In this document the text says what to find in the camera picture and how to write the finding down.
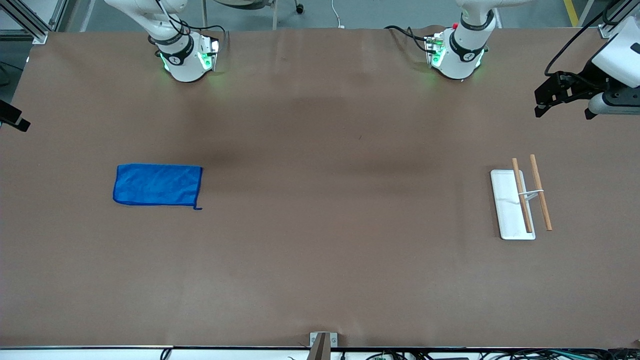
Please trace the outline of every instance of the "gray floor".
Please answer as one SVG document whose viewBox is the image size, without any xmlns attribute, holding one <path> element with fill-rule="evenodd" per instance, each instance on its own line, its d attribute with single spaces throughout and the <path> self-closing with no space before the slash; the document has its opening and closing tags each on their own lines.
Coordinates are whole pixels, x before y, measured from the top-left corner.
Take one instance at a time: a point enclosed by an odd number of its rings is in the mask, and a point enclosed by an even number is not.
<svg viewBox="0 0 640 360">
<path fill-rule="evenodd" d="M 24 68 L 31 46 L 31 42 L 25 41 L 0 42 L 0 61 Z M 9 85 L 0 87 L 0 100 L 11 102 L 11 98 L 13 97 L 16 86 L 18 86 L 18 81 L 20 80 L 22 72 L 1 63 L 0 65 L 9 75 Z M 4 73 L 0 72 L 0 83 L 4 82 Z"/>
<path fill-rule="evenodd" d="M 279 0 L 279 28 L 331 28 L 337 21 L 331 0 L 301 0 L 305 12 L 296 13 L 293 0 Z M 431 24 L 450 26 L 460 19 L 454 0 L 334 0 L 342 25 L 347 29 L 380 29 L 387 25 L 423 28 Z M 586 0 L 575 0 L 578 11 Z M 201 0 L 190 0 L 180 18 L 191 25 L 202 24 Z M 103 0 L 77 0 L 65 26 L 67 31 L 142 31 L 122 12 Z M 207 0 L 209 24 L 220 24 L 230 31 L 270 30 L 270 8 L 237 10 Z M 514 8 L 500 10 L 505 28 L 549 28 L 570 26 L 563 0 L 537 0 Z M 29 42 L 0 42 L 0 60 L 23 67 L 31 49 Z M 20 72 L 7 68 L 9 86 L 0 88 L 0 99 L 10 101 Z"/>
</svg>

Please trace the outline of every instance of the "metal frame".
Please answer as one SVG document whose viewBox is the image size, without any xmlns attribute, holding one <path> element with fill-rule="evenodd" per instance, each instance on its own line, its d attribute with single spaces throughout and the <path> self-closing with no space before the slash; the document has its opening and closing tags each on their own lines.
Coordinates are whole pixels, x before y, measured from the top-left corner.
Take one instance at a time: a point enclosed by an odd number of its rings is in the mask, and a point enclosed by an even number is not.
<svg viewBox="0 0 640 360">
<path fill-rule="evenodd" d="M 68 2 L 69 0 L 59 0 L 49 22 L 46 23 L 22 0 L 0 0 L 0 8 L 22 27 L 22 30 L 0 29 L 0 36 L 8 40 L 33 38 L 34 44 L 44 44 L 47 41 L 47 33 L 59 28 Z"/>
<path fill-rule="evenodd" d="M 627 16 L 634 12 L 640 12 L 640 0 L 627 0 L 615 9 L 614 15 L 611 17 L 612 21 L 622 21 Z M 614 32 L 616 26 L 601 24 L 598 25 L 600 36 L 602 38 L 609 38 Z"/>
<path fill-rule="evenodd" d="M 587 16 L 589 15 L 589 12 L 591 11 L 591 8 L 593 7 L 593 3 L 595 2 L 595 0 L 587 0 L 587 5 L 584 7 L 584 10 L 582 11 L 582 14 L 580 14 L 580 19 L 578 20 L 578 26 L 579 27 L 583 27 L 584 23 L 587 21 Z"/>
<path fill-rule="evenodd" d="M 202 27 L 209 26 L 209 18 L 207 16 L 207 0 L 202 0 Z"/>
</svg>

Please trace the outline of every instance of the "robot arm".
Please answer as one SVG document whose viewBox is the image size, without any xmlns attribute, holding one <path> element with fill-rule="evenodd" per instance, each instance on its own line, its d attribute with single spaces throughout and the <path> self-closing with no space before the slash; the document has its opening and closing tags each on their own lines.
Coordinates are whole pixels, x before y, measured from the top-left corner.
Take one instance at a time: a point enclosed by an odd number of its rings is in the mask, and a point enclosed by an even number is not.
<svg viewBox="0 0 640 360">
<path fill-rule="evenodd" d="M 456 0 L 462 8 L 460 25 L 428 39 L 431 66 L 451 79 L 464 79 L 480 66 L 486 41 L 495 29 L 494 8 L 517 6 L 532 0 Z"/>
<path fill-rule="evenodd" d="M 183 26 L 175 14 L 187 0 L 105 0 L 142 26 L 160 50 L 164 68 L 178 81 L 191 82 L 213 70 L 218 39 Z"/>
<path fill-rule="evenodd" d="M 536 91 L 536 117 L 551 107 L 589 100 L 587 119 L 598 114 L 640 115 L 640 20 L 629 16 L 578 74 L 557 71 Z"/>
<path fill-rule="evenodd" d="M 456 0 L 462 8 L 462 20 L 470 25 L 482 26 L 494 8 L 505 8 L 528 3 L 531 0 Z"/>
</svg>

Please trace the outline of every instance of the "yellow floor stripe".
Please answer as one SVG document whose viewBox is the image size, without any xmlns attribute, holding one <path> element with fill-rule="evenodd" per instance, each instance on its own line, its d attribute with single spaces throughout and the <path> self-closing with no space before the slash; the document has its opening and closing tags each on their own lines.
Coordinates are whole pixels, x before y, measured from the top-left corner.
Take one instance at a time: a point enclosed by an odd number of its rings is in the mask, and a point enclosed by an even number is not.
<svg viewBox="0 0 640 360">
<path fill-rule="evenodd" d="M 571 26 L 578 26 L 578 14 L 575 12 L 575 7 L 573 7 L 572 0 L 563 0 L 564 7 L 566 8 L 566 13 L 569 14 L 569 21 L 571 21 Z"/>
</svg>

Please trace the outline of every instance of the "white cable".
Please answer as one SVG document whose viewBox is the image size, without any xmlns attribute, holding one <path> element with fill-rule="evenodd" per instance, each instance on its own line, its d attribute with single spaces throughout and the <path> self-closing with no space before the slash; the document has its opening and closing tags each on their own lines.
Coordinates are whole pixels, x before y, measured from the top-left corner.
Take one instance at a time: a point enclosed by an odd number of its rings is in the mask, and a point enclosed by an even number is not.
<svg viewBox="0 0 640 360">
<path fill-rule="evenodd" d="M 335 18 L 338 20 L 338 28 L 344 29 L 344 27 L 340 23 L 340 15 L 338 15 L 338 12 L 335 11 L 335 6 L 333 5 L 333 0 L 331 0 L 331 9 L 333 10 L 333 13 L 335 14 Z"/>
<path fill-rule="evenodd" d="M 157 0 L 157 2 L 158 2 L 158 5 L 160 5 L 160 9 L 162 9 L 162 12 L 166 15 L 166 18 L 169 20 L 169 24 L 171 24 L 172 23 L 172 19 L 169 16 L 169 13 L 166 12 L 166 9 L 164 8 L 164 5 L 162 5 L 162 1 Z"/>
</svg>

